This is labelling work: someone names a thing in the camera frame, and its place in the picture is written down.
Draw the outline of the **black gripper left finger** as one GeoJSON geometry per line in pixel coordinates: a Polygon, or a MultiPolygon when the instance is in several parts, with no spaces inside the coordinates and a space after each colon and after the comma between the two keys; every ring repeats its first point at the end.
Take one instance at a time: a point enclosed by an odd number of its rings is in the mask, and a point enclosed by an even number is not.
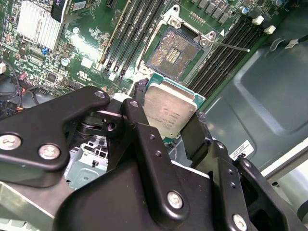
{"type": "Polygon", "coordinates": [[[120,113],[107,111],[110,97],[88,86],[26,109],[0,122],[0,179],[3,182],[46,188],[55,185],[69,163],[66,124],[101,111],[114,129],[103,135],[118,141],[109,157],[119,163],[135,161],[151,218],[157,223],[182,223],[190,206],[182,184],[156,128],[142,106],[126,99],[120,113]]]}

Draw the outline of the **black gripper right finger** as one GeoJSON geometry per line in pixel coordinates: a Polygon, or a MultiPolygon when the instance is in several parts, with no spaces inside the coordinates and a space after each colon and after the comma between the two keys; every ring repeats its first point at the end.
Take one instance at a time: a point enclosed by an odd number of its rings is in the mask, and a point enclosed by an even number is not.
{"type": "Polygon", "coordinates": [[[305,231],[306,226],[248,159],[229,157],[196,112],[182,129],[191,167],[212,183],[213,223],[226,231],[305,231]]]}

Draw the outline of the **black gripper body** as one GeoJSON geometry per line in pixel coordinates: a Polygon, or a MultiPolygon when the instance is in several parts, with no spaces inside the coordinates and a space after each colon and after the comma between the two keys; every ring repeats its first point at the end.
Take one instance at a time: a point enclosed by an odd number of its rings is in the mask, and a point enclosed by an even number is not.
{"type": "MultiPolygon", "coordinates": [[[[180,164],[174,169],[190,203],[190,214],[178,231],[212,231],[209,177],[180,164]]],[[[54,218],[56,231],[163,231],[150,216],[139,170],[130,161],[74,191],[54,218]]]]}

